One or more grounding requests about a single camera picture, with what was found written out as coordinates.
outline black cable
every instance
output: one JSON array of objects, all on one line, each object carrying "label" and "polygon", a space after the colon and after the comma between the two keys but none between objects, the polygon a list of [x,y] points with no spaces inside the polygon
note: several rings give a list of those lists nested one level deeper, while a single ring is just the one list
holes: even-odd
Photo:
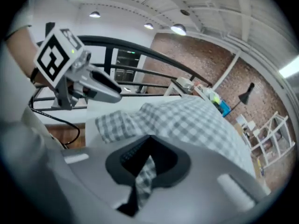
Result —
[{"label": "black cable", "polygon": [[[35,68],[33,69],[32,73],[31,73],[31,76],[30,76],[30,82],[31,82],[32,84],[35,83],[35,82],[34,82],[34,79],[35,79],[35,77],[36,77],[38,71],[39,71],[38,68],[35,67]],[[31,99],[30,99],[30,107],[33,108],[33,97],[31,97]]]},{"label": "black cable", "polygon": [[33,112],[35,112],[35,113],[38,113],[38,114],[43,115],[43,116],[46,116],[46,117],[48,117],[48,118],[50,118],[50,119],[54,119],[54,120],[56,120],[56,121],[59,121],[59,122],[62,122],[62,123],[66,123],[67,125],[69,125],[69,126],[75,128],[75,129],[77,129],[77,131],[78,131],[77,136],[76,136],[72,141],[70,141],[70,142],[67,142],[67,143],[65,143],[65,144],[62,143],[62,145],[67,146],[67,145],[69,145],[69,144],[75,142],[76,139],[79,137],[79,135],[80,135],[80,129],[79,129],[77,126],[75,126],[74,124],[72,124],[72,123],[70,123],[70,122],[68,122],[68,121],[66,121],[66,120],[59,119],[59,118],[56,118],[56,117],[51,116],[51,115],[49,115],[49,114],[46,114],[46,113],[44,113],[44,112],[35,110],[35,109],[33,109],[33,108],[31,108],[31,110],[32,110]]},{"label": "black cable", "polygon": [[[33,84],[34,84],[34,79],[35,79],[35,77],[36,77],[38,71],[39,71],[38,68],[35,67],[35,68],[33,69],[32,73],[31,73],[30,81],[31,81],[31,83],[33,83]],[[48,117],[48,118],[50,118],[50,119],[54,119],[54,120],[56,120],[56,121],[65,123],[65,124],[67,124],[67,125],[69,125],[69,126],[75,128],[75,129],[77,129],[77,131],[78,131],[77,136],[76,136],[72,141],[67,142],[67,143],[65,143],[65,144],[63,144],[62,142],[60,142],[64,148],[67,148],[67,145],[69,145],[69,144],[75,142],[76,139],[79,137],[79,135],[80,135],[80,129],[79,129],[77,126],[75,126],[74,124],[72,124],[72,123],[70,123],[70,122],[68,122],[68,121],[66,121],[66,120],[59,119],[59,118],[56,118],[56,117],[51,116],[51,115],[49,115],[49,114],[46,114],[46,113],[44,113],[44,112],[35,110],[35,109],[33,108],[33,97],[31,97],[31,99],[30,99],[30,106],[31,106],[31,107],[30,107],[31,110],[32,110],[33,112],[35,112],[35,113],[38,113],[38,114],[43,115],[43,116],[46,116],[46,117]]]}]

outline fluorescent light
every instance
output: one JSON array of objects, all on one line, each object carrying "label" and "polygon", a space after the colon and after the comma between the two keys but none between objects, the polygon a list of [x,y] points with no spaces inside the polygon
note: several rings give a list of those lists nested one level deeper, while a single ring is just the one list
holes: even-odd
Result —
[{"label": "fluorescent light", "polygon": [[125,91],[131,92],[131,90],[128,89],[127,87],[124,87],[123,89],[124,89]]},{"label": "fluorescent light", "polygon": [[175,24],[171,27],[171,30],[179,35],[186,35],[186,28],[182,24]]},{"label": "fluorescent light", "polygon": [[154,29],[153,24],[151,24],[151,23],[146,23],[144,25],[144,27],[146,27],[147,29],[150,29],[150,30]]},{"label": "fluorescent light", "polygon": [[94,12],[90,13],[89,16],[93,17],[93,18],[99,18],[99,17],[101,17],[100,13],[97,12],[97,11],[94,11]]},{"label": "fluorescent light", "polygon": [[279,70],[279,73],[284,77],[288,78],[295,73],[299,72],[299,56],[297,56],[294,60],[291,61],[284,68]]}]

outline checkered cloth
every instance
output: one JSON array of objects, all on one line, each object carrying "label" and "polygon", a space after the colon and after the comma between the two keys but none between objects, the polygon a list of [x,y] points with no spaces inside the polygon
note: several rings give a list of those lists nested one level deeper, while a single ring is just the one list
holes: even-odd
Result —
[{"label": "checkered cloth", "polygon": [[151,194],[151,183],[156,176],[154,160],[149,156],[135,179],[137,205],[139,209],[141,209],[148,200]]},{"label": "checkered cloth", "polygon": [[[181,140],[214,150],[255,177],[250,151],[238,132],[214,105],[197,96],[146,103],[135,113],[116,111],[97,118],[96,125],[106,143],[146,134]],[[141,186],[142,178],[137,180]]]}]

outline white wall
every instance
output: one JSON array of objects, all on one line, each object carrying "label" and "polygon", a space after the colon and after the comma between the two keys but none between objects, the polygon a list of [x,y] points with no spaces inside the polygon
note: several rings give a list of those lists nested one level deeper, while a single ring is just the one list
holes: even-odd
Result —
[{"label": "white wall", "polygon": [[[98,10],[101,17],[91,18],[89,14]],[[97,35],[117,38],[150,47],[155,30],[143,25],[145,19],[137,14],[113,8],[94,5],[79,5],[74,0],[35,0],[33,23],[30,31],[36,42],[45,38],[45,24],[55,22],[61,28],[70,28],[76,35]],[[104,63],[105,48],[88,46],[92,52],[92,63]],[[117,50],[114,49],[112,64],[115,64]],[[142,56],[138,68],[142,68],[145,58]]]}]

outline person's arm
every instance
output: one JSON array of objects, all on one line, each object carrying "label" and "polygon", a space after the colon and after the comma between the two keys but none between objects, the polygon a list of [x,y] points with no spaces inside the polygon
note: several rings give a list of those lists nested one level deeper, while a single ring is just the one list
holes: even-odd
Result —
[{"label": "person's arm", "polygon": [[[30,78],[35,68],[33,60],[37,53],[37,47],[32,42],[27,27],[23,27],[10,35],[6,44],[21,70]],[[34,81],[52,88],[40,72],[37,73]]]}]

